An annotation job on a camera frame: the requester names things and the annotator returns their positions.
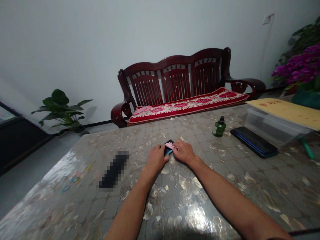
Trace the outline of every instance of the table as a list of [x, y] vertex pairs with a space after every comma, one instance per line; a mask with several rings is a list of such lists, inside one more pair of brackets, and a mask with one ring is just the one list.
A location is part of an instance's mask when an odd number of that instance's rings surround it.
[[[83, 136], [0, 222], [0, 239], [101, 239], [137, 181], [151, 147], [169, 139], [191, 143], [206, 164], [285, 230], [319, 228], [318, 165], [307, 158], [299, 142], [268, 159], [241, 144], [230, 130], [243, 126], [247, 108], [229, 107]], [[211, 131], [222, 115], [227, 128], [222, 138], [216, 138]], [[310, 134], [307, 141], [319, 154], [319, 136]], [[129, 151], [127, 167], [112, 191], [97, 189], [116, 151]], [[73, 177], [80, 177], [79, 182]], [[240, 238], [193, 172], [173, 155], [150, 190], [144, 218], [138, 239], [198, 234]]]

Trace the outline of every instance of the wooden bench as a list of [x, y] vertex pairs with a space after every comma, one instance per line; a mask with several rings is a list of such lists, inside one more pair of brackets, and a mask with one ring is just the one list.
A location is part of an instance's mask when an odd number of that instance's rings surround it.
[[232, 91], [238, 93], [244, 93], [249, 85], [252, 88], [249, 100], [257, 99], [266, 89], [265, 84], [258, 79], [231, 78], [230, 59], [228, 47], [207, 48], [191, 56], [176, 55], [158, 63], [141, 62], [120, 69], [118, 80], [124, 101], [113, 107], [112, 121], [119, 128], [126, 127], [128, 123], [122, 113], [132, 116], [130, 103], [134, 109], [137, 106], [154, 106], [211, 93], [224, 87], [225, 83], [231, 83]]

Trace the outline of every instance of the plastic container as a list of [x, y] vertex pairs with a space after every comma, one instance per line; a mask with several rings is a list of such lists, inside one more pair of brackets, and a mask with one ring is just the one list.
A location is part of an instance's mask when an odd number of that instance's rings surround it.
[[277, 147], [282, 147], [312, 131], [257, 108], [249, 108], [247, 111], [244, 126]]

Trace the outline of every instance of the electrical outlet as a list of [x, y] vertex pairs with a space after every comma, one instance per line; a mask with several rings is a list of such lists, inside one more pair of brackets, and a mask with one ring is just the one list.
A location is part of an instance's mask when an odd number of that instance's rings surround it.
[[274, 16], [274, 13], [267, 14], [264, 19], [262, 25], [269, 24], [271, 22], [271, 18]]

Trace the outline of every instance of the wooden armrest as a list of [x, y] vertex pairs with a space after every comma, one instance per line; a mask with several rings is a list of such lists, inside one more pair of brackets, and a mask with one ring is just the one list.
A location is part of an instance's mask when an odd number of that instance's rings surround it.
[[266, 89], [266, 85], [261, 80], [254, 78], [227, 78], [225, 82], [231, 83], [231, 90], [238, 93], [244, 93], [249, 85], [252, 88], [252, 93], [249, 93], [249, 100], [258, 99], [263, 94], [263, 90]]
[[111, 120], [119, 128], [123, 128], [128, 125], [128, 123], [126, 122], [126, 120], [124, 120], [124, 118], [122, 116], [123, 112], [127, 117], [132, 116], [130, 104], [129, 104], [130, 102], [131, 102], [130, 99], [125, 99], [123, 102], [115, 105], [113, 107], [113, 109], [111, 110]]

